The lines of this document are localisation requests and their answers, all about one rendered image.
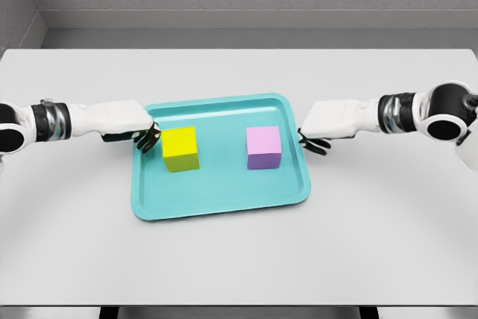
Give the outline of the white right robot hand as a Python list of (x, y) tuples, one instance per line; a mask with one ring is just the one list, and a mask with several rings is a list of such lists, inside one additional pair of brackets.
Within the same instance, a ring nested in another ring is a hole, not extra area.
[(301, 146), (326, 155), (326, 150), (331, 149), (329, 140), (354, 138), (358, 132), (354, 113), (359, 105), (358, 100), (316, 101), (297, 129)]

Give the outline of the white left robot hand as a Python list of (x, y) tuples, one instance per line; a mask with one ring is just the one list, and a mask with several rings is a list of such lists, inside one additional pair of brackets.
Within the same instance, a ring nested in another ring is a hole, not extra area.
[(137, 149), (147, 153), (161, 138), (158, 124), (135, 100), (94, 105), (93, 119), (95, 132), (106, 143), (133, 140)]

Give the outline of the yellow cube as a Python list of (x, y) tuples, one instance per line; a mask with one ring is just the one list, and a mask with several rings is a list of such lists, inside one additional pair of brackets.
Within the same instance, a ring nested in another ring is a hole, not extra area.
[(196, 130), (193, 126), (161, 132), (162, 155), (169, 173), (200, 168)]

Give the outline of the pink purple cube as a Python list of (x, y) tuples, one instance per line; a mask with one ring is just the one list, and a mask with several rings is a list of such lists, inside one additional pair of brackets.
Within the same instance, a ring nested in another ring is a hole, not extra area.
[(278, 126), (246, 128), (248, 170), (277, 169), (282, 158)]

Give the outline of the teal plastic tray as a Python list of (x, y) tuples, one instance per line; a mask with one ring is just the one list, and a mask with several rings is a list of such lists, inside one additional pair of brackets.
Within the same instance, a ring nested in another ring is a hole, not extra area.
[[(162, 144), (133, 151), (131, 208), (142, 220), (168, 220), (304, 201), (311, 180), (290, 102), (276, 93), (197, 99), (146, 106), (162, 131), (193, 126), (198, 170), (170, 173)], [(278, 168), (246, 167), (246, 129), (278, 126)]]

